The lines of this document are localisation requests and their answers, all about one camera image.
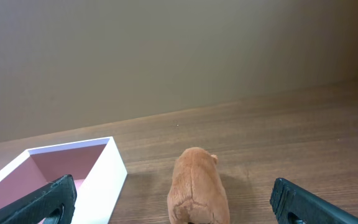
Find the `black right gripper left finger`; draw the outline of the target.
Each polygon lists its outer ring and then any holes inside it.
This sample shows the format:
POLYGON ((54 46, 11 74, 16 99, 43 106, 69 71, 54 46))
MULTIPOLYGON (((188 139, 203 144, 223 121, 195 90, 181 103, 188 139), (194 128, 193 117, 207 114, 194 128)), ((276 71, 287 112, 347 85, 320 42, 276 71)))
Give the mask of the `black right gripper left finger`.
POLYGON ((63 175, 0 209, 0 224, 70 224, 77 192, 73 176, 63 175))

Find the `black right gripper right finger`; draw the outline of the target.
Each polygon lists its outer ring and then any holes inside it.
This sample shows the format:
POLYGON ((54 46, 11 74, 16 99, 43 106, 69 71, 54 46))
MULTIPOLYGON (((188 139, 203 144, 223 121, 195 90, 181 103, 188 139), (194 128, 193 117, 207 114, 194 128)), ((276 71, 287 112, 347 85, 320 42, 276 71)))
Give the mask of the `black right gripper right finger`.
POLYGON ((275 180, 270 204, 279 224, 358 224, 358 217, 284 178, 275 180))

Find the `white box pink inside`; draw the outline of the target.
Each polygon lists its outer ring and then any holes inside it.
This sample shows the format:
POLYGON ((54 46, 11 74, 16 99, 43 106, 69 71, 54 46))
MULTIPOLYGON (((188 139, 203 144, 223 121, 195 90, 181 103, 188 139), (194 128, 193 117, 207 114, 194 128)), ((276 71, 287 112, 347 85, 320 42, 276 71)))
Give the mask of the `white box pink inside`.
POLYGON ((26 149, 0 170, 0 208, 59 177, 73 176, 73 223, 108 223, 127 177, 112 137, 26 149))

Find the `brown plush bear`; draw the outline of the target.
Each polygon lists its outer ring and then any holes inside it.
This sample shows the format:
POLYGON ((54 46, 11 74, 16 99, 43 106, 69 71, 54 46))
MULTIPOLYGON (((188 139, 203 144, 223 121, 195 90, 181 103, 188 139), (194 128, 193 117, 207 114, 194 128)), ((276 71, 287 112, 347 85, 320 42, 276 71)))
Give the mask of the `brown plush bear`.
POLYGON ((201 147, 185 149, 175 161, 167 195, 170 223, 230 223, 217 164, 218 157, 201 147))

